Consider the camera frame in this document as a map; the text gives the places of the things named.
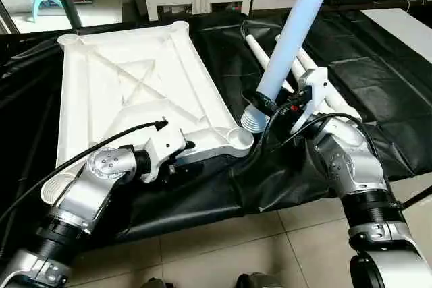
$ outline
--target silver robot arm segment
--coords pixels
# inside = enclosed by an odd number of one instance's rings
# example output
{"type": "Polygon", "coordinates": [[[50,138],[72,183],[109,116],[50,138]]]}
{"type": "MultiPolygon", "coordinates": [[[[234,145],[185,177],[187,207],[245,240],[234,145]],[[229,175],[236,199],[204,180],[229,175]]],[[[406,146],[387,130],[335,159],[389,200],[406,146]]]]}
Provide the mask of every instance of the silver robot arm segment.
{"type": "Polygon", "coordinates": [[[413,240],[400,204],[362,133],[332,118],[315,136],[315,148],[344,206],[354,288],[432,287],[432,273],[413,240]]]}
{"type": "Polygon", "coordinates": [[[187,145],[181,130],[168,124],[150,137],[144,150],[102,148],[92,153],[36,233],[9,262],[0,276],[0,288],[19,283],[63,287],[70,264],[105,212],[112,189],[135,177],[154,181],[161,165],[187,145]]]}

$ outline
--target white tube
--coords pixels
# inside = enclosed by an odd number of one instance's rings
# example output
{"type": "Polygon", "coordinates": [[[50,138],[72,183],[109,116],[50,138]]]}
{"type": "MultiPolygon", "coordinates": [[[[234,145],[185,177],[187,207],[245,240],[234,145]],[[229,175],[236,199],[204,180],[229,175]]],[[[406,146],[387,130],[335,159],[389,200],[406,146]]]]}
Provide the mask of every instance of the white tube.
{"type": "MultiPolygon", "coordinates": [[[[266,52],[264,52],[263,48],[260,46],[254,36],[250,34],[246,36],[246,42],[249,44],[250,49],[255,54],[259,64],[261,64],[261,67],[263,67],[265,70],[270,62],[269,56],[266,54],[266,52]]],[[[289,92],[294,93],[294,89],[290,86],[290,84],[286,80],[283,82],[284,83],[282,84],[282,87],[284,87],[289,92]]]]}
{"type": "MultiPolygon", "coordinates": [[[[271,100],[275,100],[279,94],[322,3],[323,0],[297,0],[294,8],[292,8],[283,27],[281,38],[276,44],[269,65],[257,89],[271,100]]],[[[263,131],[267,120],[265,115],[257,109],[247,109],[242,116],[242,125],[248,129],[247,127],[251,123],[255,125],[252,127],[253,129],[263,131]]]]}

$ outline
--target white tray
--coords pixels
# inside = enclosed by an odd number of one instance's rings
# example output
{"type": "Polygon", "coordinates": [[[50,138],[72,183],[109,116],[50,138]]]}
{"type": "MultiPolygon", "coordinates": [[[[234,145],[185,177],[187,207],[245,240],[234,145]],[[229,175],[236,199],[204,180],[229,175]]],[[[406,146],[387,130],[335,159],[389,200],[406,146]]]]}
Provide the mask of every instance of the white tray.
{"type": "MultiPolygon", "coordinates": [[[[166,118],[196,148],[191,163],[241,157],[252,134],[238,127],[188,35],[186,22],[103,34],[60,36],[65,58],[57,165],[129,127],[166,118]]],[[[155,129],[112,143],[140,148],[155,129]]]]}

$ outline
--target tile floor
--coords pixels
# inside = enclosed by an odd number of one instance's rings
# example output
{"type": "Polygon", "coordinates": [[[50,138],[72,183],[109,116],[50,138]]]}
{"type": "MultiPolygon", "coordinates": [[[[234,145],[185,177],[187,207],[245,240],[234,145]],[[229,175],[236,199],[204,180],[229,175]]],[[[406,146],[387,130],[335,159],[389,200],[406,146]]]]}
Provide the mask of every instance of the tile floor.
{"type": "MultiPolygon", "coordinates": [[[[393,184],[404,201],[431,185],[432,173],[393,184]]],[[[414,238],[432,262],[432,197],[405,212],[414,238]]],[[[286,288],[352,287],[348,224],[336,199],[228,219],[87,252],[70,286],[139,288],[151,277],[179,288],[232,288],[243,272],[276,275],[286,288]]]]}

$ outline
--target black wire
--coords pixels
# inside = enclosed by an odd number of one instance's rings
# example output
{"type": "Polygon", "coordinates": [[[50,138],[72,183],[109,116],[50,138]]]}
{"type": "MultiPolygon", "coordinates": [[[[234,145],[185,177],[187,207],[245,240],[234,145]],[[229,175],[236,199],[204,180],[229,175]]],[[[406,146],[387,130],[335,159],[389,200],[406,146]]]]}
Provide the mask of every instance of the black wire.
{"type": "Polygon", "coordinates": [[[408,207],[411,207],[412,205],[416,204],[420,200],[426,198],[427,196],[432,194],[432,186],[424,189],[423,191],[419,192],[414,197],[408,199],[402,204],[402,210],[406,210],[408,207]]]}
{"type": "Polygon", "coordinates": [[[73,165],[75,162],[79,161],[80,159],[84,158],[86,155],[104,147],[105,145],[109,144],[110,142],[125,136],[126,134],[135,132],[138,129],[143,129],[143,128],[147,128],[147,127],[152,127],[155,126],[157,129],[161,129],[162,127],[166,126],[168,124],[167,121],[155,121],[153,123],[145,123],[145,124],[141,124],[141,125],[137,125],[131,128],[128,128],[125,131],[122,131],[116,135],[113,135],[109,138],[107,138],[106,140],[103,140],[102,142],[88,148],[87,150],[85,150],[84,152],[81,152],[80,154],[74,156],[73,158],[71,158],[70,160],[64,162],[64,164],[58,166],[57,168],[55,168],[52,172],[50,172],[50,174],[48,174],[46,177],[43,177],[41,180],[39,180],[38,182],[36,182],[32,187],[30,187],[26,192],[24,192],[17,200],[15,200],[15,202],[13,202],[13,204],[1,215],[0,217],[0,223],[2,221],[4,221],[4,219],[15,209],[17,208],[17,206],[29,195],[33,192],[33,190],[35,190],[38,186],[42,185],[44,182],[46,182],[47,180],[50,180],[50,178],[54,177],[56,174],[58,174],[58,172],[66,169],[67,167],[69,167],[70,165],[73,165]]]}
{"type": "Polygon", "coordinates": [[[282,146],[285,146],[288,142],[292,141],[297,135],[304,132],[310,126],[312,126],[316,123],[319,123],[320,121],[325,121],[326,119],[329,119],[332,117],[345,117],[345,118],[349,119],[350,121],[353,121],[357,125],[358,130],[360,130],[360,132],[362,132],[364,138],[366,138],[366,141],[371,148],[373,156],[378,159],[377,147],[375,146],[375,143],[372,141],[371,136],[367,132],[367,130],[366,130],[365,126],[363,125],[363,123],[361,122],[361,120],[359,120],[359,119],[357,119],[357,118],[355,118],[349,114],[345,114],[345,113],[330,113],[330,114],[321,115],[321,116],[316,117],[314,120],[304,124],[297,132],[293,133],[289,138],[287,138],[281,144],[278,144],[277,146],[273,147],[272,151],[277,150],[278,148],[281,148],[282,146]]]}
{"type": "Polygon", "coordinates": [[[267,139],[269,137],[269,132],[273,124],[275,123],[276,119],[281,115],[283,111],[285,111],[289,106],[291,105],[291,102],[287,102],[283,104],[280,108],[278,108],[273,116],[271,116],[269,122],[265,126],[265,129],[263,133],[261,133],[261,136],[259,138],[258,143],[256,144],[254,150],[252,151],[252,154],[250,154],[246,159],[240,160],[240,161],[234,161],[232,165],[229,165],[228,167],[233,167],[237,163],[245,162],[246,165],[242,166],[240,170],[233,171],[233,175],[238,176],[245,172],[247,169],[249,169],[251,166],[253,166],[258,159],[261,157],[261,155],[265,151],[265,147],[267,145],[267,139]]]}

